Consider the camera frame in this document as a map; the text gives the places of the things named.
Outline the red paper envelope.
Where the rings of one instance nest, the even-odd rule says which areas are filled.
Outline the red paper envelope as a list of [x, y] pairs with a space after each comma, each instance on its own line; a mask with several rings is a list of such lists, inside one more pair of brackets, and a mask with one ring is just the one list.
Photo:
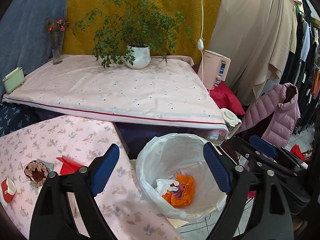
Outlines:
[[56, 157], [62, 163], [62, 167], [60, 170], [60, 175], [69, 175], [75, 173], [79, 168], [83, 167], [82, 164], [77, 161], [72, 160], [71, 158], [62, 155], [61, 157]]

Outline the orange snack wrapper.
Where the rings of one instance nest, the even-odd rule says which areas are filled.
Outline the orange snack wrapper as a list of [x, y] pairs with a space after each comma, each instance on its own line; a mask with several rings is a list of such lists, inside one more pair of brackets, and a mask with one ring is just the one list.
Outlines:
[[192, 176], [178, 174], [176, 181], [180, 183], [178, 190], [168, 191], [162, 198], [175, 208], [189, 206], [196, 193], [194, 178]]

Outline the grey drawstring pouch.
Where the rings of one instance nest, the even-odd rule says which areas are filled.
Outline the grey drawstring pouch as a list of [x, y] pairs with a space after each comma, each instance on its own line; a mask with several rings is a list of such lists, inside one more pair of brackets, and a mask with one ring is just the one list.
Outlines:
[[20, 183], [29, 183], [32, 188], [39, 189], [53, 168], [52, 163], [41, 159], [33, 160], [23, 168], [23, 175], [19, 176], [18, 180]]

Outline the white cotton glove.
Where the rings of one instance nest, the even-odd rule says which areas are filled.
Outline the white cotton glove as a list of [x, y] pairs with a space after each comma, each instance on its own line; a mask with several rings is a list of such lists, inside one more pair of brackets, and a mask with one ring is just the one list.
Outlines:
[[177, 191], [178, 185], [180, 184], [176, 180], [172, 179], [157, 179], [156, 180], [156, 191], [160, 196], [165, 195], [168, 191]]

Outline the dark red velvet scrunchie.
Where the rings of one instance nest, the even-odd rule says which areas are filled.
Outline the dark red velvet scrunchie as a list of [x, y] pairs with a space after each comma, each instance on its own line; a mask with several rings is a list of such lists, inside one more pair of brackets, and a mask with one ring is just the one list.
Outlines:
[[44, 184], [49, 171], [44, 163], [33, 160], [26, 165], [24, 174], [31, 181], [33, 187], [39, 188]]

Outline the small red white paper cup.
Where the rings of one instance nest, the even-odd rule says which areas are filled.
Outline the small red white paper cup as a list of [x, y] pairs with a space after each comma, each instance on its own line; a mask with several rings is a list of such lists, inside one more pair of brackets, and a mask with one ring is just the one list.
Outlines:
[[9, 204], [16, 194], [16, 191], [17, 190], [14, 182], [9, 178], [5, 178], [1, 182], [1, 201], [5, 205]]

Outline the white lined trash bin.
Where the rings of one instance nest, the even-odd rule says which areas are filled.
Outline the white lined trash bin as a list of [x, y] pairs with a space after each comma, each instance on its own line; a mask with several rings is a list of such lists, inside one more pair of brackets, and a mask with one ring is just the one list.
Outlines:
[[[208, 140], [193, 134], [167, 134], [154, 137], [140, 151], [136, 175], [146, 199], [171, 219], [196, 221], [221, 211], [227, 194], [222, 192], [203, 156]], [[163, 196], [169, 192], [170, 180], [176, 184], [181, 176], [193, 179], [195, 194], [187, 206], [173, 206]]]

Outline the pink puffer jacket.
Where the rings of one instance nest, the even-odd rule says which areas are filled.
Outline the pink puffer jacket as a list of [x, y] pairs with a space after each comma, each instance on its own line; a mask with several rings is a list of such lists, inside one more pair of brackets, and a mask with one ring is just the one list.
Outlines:
[[285, 147], [300, 118], [298, 89], [291, 83], [276, 83], [249, 106], [237, 133], [257, 135], [266, 142]]

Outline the red cushion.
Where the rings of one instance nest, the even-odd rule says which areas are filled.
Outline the red cushion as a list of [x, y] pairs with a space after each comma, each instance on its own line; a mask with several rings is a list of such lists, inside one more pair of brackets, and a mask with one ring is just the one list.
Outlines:
[[220, 109], [226, 108], [240, 116], [245, 114], [240, 101], [223, 81], [214, 89], [210, 90], [209, 94]]

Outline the pale pink dotted cloth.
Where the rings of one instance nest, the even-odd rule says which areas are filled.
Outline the pale pink dotted cloth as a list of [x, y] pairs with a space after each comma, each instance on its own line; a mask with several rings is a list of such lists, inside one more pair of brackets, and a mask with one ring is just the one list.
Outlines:
[[28, 74], [5, 102], [132, 124], [226, 130], [217, 104], [187, 56], [153, 57], [147, 67], [104, 68], [89, 55], [67, 55]]

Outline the pink water dispenser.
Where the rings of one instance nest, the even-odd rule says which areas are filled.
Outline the pink water dispenser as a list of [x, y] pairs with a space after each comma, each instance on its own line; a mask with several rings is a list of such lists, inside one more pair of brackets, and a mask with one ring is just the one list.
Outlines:
[[225, 81], [231, 59], [219, 53], [205, 50], [197, 72], [200, 80], [208, 90], [213, 90]]

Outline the navy floral cloth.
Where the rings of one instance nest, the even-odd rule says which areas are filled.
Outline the navy floral cloth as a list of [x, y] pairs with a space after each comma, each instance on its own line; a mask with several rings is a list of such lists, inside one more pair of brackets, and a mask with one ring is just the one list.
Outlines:
[[41, 121], [35, 110], [14, 103], [1, 103], [0, 136], [25, 128]]

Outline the beige hanging curtain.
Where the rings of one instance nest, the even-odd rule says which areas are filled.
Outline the beige hanging curtain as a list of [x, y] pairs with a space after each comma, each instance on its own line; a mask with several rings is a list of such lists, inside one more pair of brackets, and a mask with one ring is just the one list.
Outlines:
[[221, 0], [209, 49], [231, 59], [225, 83], [242, 105], [281, 77], [295, 32], [294, 0]]

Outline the mint green tissue box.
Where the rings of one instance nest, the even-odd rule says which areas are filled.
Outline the mint green tissue box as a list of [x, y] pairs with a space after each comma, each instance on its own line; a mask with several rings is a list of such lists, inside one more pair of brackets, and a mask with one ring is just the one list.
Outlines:
[[7, 74], [2, 82], [7, 94], [12, 93], [18, 86], [25, 81], [24, 72], [21, 67], [16, 68], [9, 74]]

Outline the blue hanging cloth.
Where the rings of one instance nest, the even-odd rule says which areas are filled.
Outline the blue hanging cloth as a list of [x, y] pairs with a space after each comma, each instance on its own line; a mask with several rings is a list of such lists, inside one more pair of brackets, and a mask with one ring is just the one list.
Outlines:
[[13, 0], [1, 19], [1, 79], [18, 67], [29, 74], [52, 58], [44, 29], [66, 16], [67, 0]]

